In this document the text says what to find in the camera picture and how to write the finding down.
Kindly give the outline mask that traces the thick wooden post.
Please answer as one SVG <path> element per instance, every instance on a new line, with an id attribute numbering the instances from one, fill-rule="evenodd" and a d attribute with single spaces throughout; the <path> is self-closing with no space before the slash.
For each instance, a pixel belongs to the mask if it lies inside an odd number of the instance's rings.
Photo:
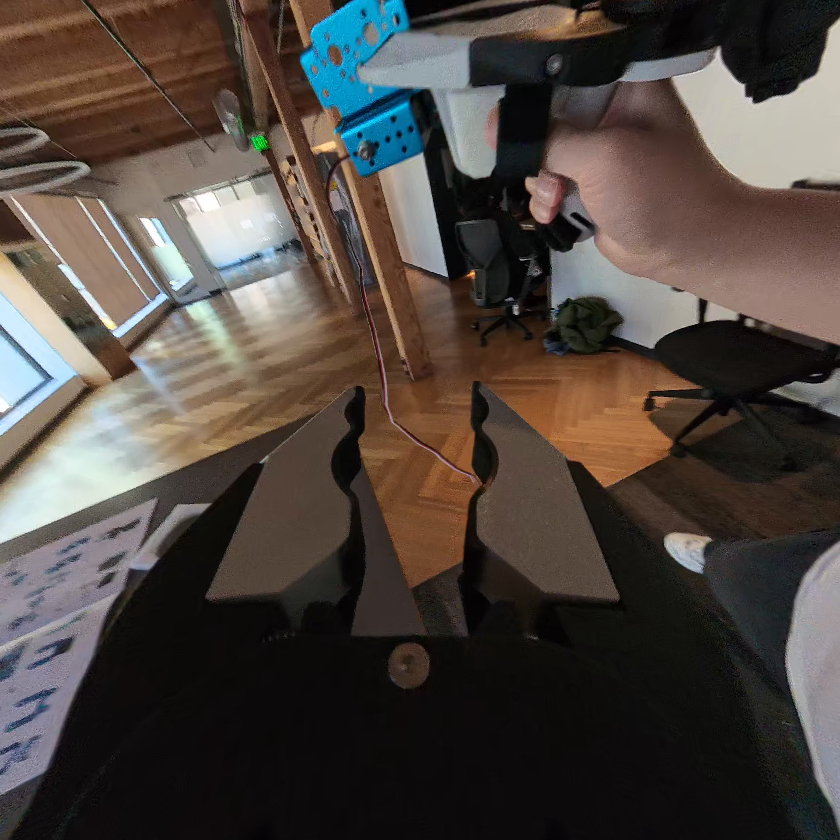
<path id="1" fill-rule="evenodd" d="M 337 11 L 334 2 L 328 1 L 291 1 L 290 7 L 305 49 L 311 45 L 314 26 Z M 339 114 L 334 109 L 325 112 L 336 129 Z M 348 154 L 337 135 L 335 142 Z M 380 178 L 378 174 L 361 176 L 350 161 L 344 164 L 344 170 L 403 368 L 411 381 L 422 380 L 432 374 L 433 366 Z"/>

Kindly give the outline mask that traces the blue perforated metal bracket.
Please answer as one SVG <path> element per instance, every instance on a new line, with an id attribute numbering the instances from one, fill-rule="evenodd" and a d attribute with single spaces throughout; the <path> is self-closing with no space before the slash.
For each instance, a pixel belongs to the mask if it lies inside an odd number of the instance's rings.
<path id="1" fill-rule="evenodd" d="M 424 152 L 413 100 L 419 90 L 362 78 L 363 66 L 410 28 L 401 1 L 352 1 L 314 26 L 300 58 L 334 130 L 361 176 L 377 174 Z"/>

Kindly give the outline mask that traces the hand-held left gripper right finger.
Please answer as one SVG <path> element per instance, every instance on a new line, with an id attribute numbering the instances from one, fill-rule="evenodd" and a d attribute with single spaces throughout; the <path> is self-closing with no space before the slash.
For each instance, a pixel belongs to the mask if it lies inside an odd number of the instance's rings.
<path id="1" fill-rule="evenodd" d="M 474 381 L 472 466 L 461 564 L 470 635 L 491 627 L 562 637 L 561 607 L 612 610 L 621 596 L 568 459 L 488 385 Z"/>

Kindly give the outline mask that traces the printed instruction sheet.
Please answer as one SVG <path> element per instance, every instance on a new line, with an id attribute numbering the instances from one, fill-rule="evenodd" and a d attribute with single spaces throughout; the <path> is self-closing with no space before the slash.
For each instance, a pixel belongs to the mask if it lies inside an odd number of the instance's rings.
<path id="1" fill-rule="evenodd" d="M 2 563 L 2 795 L 47 770 L 157 503 Z"/>

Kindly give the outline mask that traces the white cardboard frame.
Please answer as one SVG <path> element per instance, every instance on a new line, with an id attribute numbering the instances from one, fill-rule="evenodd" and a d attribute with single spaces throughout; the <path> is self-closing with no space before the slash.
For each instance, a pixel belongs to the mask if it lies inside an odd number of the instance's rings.
<path id="1" fill-rule="evenodd" d="M 150 571 L 209 507 L 208 503 L 175 506 L 161 525 L 145 540 L 129 569 L 137 572 Z"/>

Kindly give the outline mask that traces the dark green bag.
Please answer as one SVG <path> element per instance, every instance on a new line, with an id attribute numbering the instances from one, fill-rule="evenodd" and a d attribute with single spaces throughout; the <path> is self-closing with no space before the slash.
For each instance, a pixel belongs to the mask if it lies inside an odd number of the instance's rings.
<path id="1" fill-rule="evenodd" d="M 614 332 L 623 323 L 623 316 L 606 299 L 567 298 L 552 309 L 542 344 L 549 354 L 558 356 L 611 352 Z"/>

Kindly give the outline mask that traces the slim wooden post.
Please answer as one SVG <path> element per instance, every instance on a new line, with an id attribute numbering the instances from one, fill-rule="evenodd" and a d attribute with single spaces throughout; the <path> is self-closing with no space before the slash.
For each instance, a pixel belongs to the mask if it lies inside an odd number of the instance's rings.
<path id="1" fill-rule="evenodd" d="M 325 237 L 341 290 L 351 313 L 355 317 L 360 316 L 363 307 L 354 268 L 333 217 L 329 199 L 324 194 L 323 183 L 310 143 L 281 68 L 277 44 L 270 28 L 268 3 L 235 2 L 234 6 L 235 18 L 244 40 L 245 77 L 255 114 L 261 114 L 263 121 L 267 122 L 270 112 L 267 102 L 271 101 L 287 137 L 292 155 L 297 161 L 319 231 Z M 262 105 L 262 109 L 257 108 L 259 104 Z"/>

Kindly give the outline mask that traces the person's dark trouser leg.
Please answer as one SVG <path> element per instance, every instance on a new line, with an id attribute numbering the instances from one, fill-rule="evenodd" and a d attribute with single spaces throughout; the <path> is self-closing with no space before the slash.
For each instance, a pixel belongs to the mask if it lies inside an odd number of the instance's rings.
<path id="1" fill-rule="evenodd" d="M 712 540 L 703 571 L 718 603 L 773 683 L 789 690 L 786 642 L 796 593 L 813 564 L 838 544 L 839 528 L 772 539 Z"/>

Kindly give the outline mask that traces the dark desk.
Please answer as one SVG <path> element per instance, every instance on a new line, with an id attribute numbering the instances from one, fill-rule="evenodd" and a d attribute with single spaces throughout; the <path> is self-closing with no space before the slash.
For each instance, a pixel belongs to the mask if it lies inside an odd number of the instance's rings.
<path id="1" fill-rule="evenodd" d="M 207 504 L 209 519 L 164 538 L 169 552 L 150 570 L 131 570 L 95 643 L 47 770 L 2 793 L 2 838 L 57 838 L 81 791 L 147 719 L 174 706 L 208 705 L 196 685 L 235 648 L 280 630 L 277 609 L 220 606 L 205 593 L 256 483 L 258 463 L 309 416 L 128 490 L 2 545 L 2 559 L 45 547 L 83 526 L 155 500 L 148 533 L 180 505 Z"/>

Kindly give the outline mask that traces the black mesh office chair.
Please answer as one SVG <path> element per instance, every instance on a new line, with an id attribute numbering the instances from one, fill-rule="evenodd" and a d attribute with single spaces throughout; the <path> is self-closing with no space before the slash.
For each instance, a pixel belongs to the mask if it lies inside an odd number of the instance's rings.
<path id="1" fill-rule="evenodd" d="M 550 253 L 535 228 L 501 210 L 456 225 L 456 241 L 471 270 L 471 300 L 496 313 L 471 323 L 483 347 L 501 328 L 517 329 L 531 341 L 527 320 L 548 318 Z"/>

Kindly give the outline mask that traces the frosted glass partition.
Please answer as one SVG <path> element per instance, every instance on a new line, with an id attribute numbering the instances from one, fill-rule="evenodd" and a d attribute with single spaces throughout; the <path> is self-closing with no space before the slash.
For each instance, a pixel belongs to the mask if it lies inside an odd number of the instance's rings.
<path id="1" fill-rule="evenodd" d="M 300 243 L 269 169 L 170 199 L 213 268 L 224 270 Z"/>

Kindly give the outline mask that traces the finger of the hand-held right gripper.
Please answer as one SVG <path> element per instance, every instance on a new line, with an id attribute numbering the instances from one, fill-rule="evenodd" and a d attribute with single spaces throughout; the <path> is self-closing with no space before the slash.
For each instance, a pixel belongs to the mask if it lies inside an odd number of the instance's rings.
<path id="1" fill-rule="evenodd" d="M 623 30 L 600 5 L 455 5 L 407 8 L 413 28 L 456 36 L 595 36 Z"/>
<path id="2" fill-rule="evenodd" d="M 360 63 L 358 78 L 381 88 L 468 89 L 470 43 L 463 36 L 399 32 Z"/>

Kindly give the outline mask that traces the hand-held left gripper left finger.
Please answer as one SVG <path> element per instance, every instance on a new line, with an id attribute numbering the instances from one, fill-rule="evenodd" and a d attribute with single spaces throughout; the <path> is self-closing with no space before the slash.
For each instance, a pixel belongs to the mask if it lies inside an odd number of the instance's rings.
<path id="1" fill-rule="evenodd" d="M 302 630 L 320 615 L 354 623 L 365 572 L 359 499 L 365 393 L 357 385 L 264 460 L 206 592 L 214 604 L 279 607 Z"/>

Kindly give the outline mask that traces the person's white shoe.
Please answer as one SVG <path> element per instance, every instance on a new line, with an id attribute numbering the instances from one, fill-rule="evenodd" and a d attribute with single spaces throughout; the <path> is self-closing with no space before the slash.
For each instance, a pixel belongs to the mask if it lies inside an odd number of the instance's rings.
<path id="1" fill-rule="evenodd" d="M 681 567 L 693 574 L 704 574 L 706 551 L 712 538 L 687 532 L 671 532 L 665 535 L 664 548 L 667 555 Z"/>

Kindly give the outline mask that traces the grey dome lamp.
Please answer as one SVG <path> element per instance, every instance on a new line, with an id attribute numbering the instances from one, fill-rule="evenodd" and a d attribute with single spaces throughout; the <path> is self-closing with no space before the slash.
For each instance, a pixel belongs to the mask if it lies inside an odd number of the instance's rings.
<path id="1" fill-rule="evenodd" d="M 237 150 L 251 149 L 249 129 L 243 118 L 237 96 L 226 88 L 219 90 L 213 99 L 214 109 L 226 135 Z"/>

